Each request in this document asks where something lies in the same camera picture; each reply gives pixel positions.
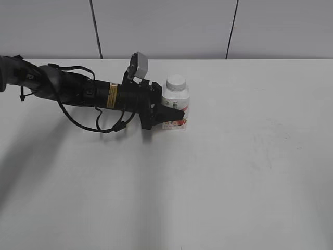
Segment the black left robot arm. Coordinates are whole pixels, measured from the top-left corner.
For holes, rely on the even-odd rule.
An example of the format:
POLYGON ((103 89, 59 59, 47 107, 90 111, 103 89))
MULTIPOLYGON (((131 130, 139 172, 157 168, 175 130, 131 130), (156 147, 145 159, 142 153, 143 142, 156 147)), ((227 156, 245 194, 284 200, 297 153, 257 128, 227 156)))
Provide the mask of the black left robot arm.
POLYGON ((162 86, 145 79, 148 59, 140 52, 131 56, 121 84, 89 78, 75 73, 76 70, 93 73, 83 66, 36 66, 20 55, 1 56, 1 92, 5 91, 7 85, 29 88, 32 95, 38 98, 56 101, 74 125, 97 133, 123 130, 135 114, 139 114, 142 129, 146 130, 164 122, 184 118, 183 111, 162 104, 162 86), (65 109, 65 105, 91 107, 97 111, 119 110, 122 113, 130 112, 131 116, 126 121, 119 118, 110 129, 101 129, 99 120, 95 122, 96 128, 89 128, 75 121, 65 109))

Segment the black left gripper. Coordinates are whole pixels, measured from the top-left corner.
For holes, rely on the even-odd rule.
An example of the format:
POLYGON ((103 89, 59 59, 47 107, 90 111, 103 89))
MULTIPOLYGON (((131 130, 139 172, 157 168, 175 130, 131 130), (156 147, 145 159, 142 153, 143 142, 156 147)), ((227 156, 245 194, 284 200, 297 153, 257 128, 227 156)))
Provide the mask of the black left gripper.
POLYGON ((130 112, 126 121, 121 121, 121 129, 125 128, 139 114, 143 129, 165 123, 171 126, 183 124, 185 112, 161 105, 162 86, 156 82, 143 79, 140 83, 124 78, 118 85, 114 109, 130 112))

